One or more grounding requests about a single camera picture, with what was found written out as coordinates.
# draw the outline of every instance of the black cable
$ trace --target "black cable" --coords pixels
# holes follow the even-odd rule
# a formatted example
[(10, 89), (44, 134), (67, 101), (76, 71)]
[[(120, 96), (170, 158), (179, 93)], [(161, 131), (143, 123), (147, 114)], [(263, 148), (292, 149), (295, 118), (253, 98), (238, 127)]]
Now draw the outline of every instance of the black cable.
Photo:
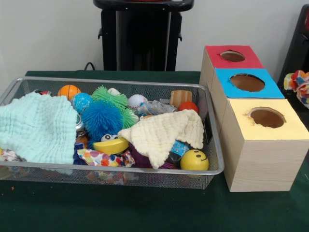
[(95, 70), (95, 66), (94, 66), (93, 63), (91, 63), (91, 62), (88, 62), (88, 63), (86, 64), (84, 70), (87, 70), (87, 68), (88, 68), (89, 65), (91, 65), (92, 70)]

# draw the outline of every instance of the wooden block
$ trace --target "wooden block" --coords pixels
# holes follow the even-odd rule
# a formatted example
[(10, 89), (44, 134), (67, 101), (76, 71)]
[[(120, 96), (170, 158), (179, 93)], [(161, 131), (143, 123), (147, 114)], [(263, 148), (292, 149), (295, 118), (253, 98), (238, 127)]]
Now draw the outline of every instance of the wooden block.
[(212, 88), (214, 69), (262, 69), (262, 63), (250, 46), (205, 46), (200, 85)]
[(265, 69), (215, 69), (211, 97), (219, 133), (229, 98), (284, 99)]
[(177, 109), (183, 102), (192, 102), (192, 92), (187, 90), (174, 90), (170, 93), (169, 104)]
[(231, 192), (289, 191), (309, 149), (285, 99), (229, 99), (220, 140)]
[(211, 60), (205, 48), (203, 61), (202, 61), (201, 76), (199, 78), (199, 84), (203, 86), (207, 86), (209, 91), (211, 91), (213, 74), (214, 74), (214, 67), (211, 63)]

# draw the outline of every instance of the light blue muslin cloth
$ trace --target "light blue muslin cloth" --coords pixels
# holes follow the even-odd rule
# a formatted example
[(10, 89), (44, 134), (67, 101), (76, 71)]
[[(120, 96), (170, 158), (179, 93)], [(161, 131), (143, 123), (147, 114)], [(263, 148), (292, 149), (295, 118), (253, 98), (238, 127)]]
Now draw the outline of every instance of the light blue muslin cloth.
[(76, 118), (66, 97), (27, 94), (0, 107), (0, 147), (27, 162), (73, 164)]

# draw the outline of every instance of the circular hole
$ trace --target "circular hole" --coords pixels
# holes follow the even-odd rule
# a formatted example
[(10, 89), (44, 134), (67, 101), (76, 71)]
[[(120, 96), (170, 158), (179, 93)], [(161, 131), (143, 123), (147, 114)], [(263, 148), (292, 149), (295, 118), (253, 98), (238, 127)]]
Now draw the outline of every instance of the circular hole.
[(231, 82), (239, 89), (258, 92), (265, 88), (265, 83), (260, 78), (250, 74), (237, 74), (231, 77)]
[(284, 116), (271, 108), (255, 108), (249, 115), (256, 124), (263, 127), (278, 128), (285, 123)]
[(226, 60), (226, 61), (231, 61), (231, 62), (241, 62), (244, 61), (246, 58), (242, 53), (228, 50), (220, 54), (221, 58)]

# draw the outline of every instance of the yellow toy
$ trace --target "yellow toy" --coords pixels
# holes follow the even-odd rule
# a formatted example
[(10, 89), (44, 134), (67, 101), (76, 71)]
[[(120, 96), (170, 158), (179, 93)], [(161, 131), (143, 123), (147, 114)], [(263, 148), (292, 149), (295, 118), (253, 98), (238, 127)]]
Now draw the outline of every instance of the yellow toy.
[(203, 152), (189, 150), (180, 160), (180, 167), (183, 170), (206, 171), (209, 168), (209, 161)]
[(105, 142), (93, 143), (96, 151), (104, 152), (107, 155), (118, 154), (129, 147), (128, 140), (124, 138), (113, 139)]

